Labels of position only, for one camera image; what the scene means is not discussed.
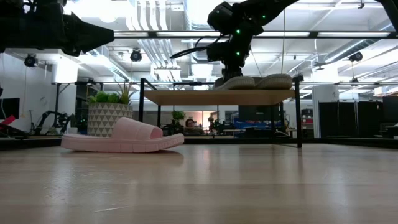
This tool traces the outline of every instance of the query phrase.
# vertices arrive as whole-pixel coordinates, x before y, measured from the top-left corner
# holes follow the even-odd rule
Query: potted plant
[[[110,137],[116,122],[122,118],[132,118],[129,93],[132,83],[123,83],[120,93],[99,91],[88,98],[88,134],[90,136]]]
[[[180,124],[180,121],[185,119],[185,113],[182,111],[173,111],[172,116],[173,120],[171,134],[182,133],[183,126]]]

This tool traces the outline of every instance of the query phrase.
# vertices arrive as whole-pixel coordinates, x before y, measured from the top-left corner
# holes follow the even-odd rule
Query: green plant
[[[95,96],[88,97],[88,103],[96,103],[96,102],[97,102],[97,98]]]
[[[120,96],[116,93],[112,93],[108,96],[108,103],[119,103]]]
[[[185,119],[185,113],[182,111],[173,111],[172,116],[173,116],[173,119],[176,121]]]
[[[123,87],[118,83],[119,87],[120,87],[120,103],[125,104],[125,105],[129,105],[130,104],[130,97],[134,94],[130,93],[130,89],[131,89],[131,85],[132,83],[128,83],[128,85],[126,85],[126,82],[123,83]]]
[[[107,103],[109,95],[105,93],[104,91],[99,91],[97,95],[95,96],[96,102],[97,103]]]
[[[130,93],[132,83],[123,83],[123,86],[118,83],[121,92],[107,94],[104,91],[99,91],[95,96],[88,97],[88,103],[121,103],[125,105],[130,104],[130,97],[134,94]]]

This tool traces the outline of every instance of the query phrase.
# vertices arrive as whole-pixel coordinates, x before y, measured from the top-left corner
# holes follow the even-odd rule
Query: wooden floor
[[[0,223],[397,223],[398,151],[180,146],[0,152]]]

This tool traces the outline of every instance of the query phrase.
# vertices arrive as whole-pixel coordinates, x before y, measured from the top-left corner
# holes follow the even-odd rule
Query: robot
[[[178,58],[196,51],[207,50],[209,62],[221,61],[225,65],[222,71],[224,82],[233,77],[242,76],[241,68],[249,56],[251,41],[264,30],[262,27],[274,20],[285,8],[298,0],[247,0],[232,6],[223,2],[209,14],[207,23],[220,36],[206,47],[183,50],[171,56]],[[387,12],[394,28],[398,28],[398,0],[376,0]],[[229,36],[226,42],[218,42]]]
[[[114,41],[113,30],[63,14],[66,0],[0,0],[0,53],[6,48],[61,49],[79,56]]]

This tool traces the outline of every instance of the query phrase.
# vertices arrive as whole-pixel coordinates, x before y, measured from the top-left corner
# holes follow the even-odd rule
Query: pink slide sandal
[[[64,134],[61,146],[66,149],[88,152],[155,152],[179,146],[184,135],[163,137],[163,130],[129,118],[120,118],[113,128],[111,138]]]

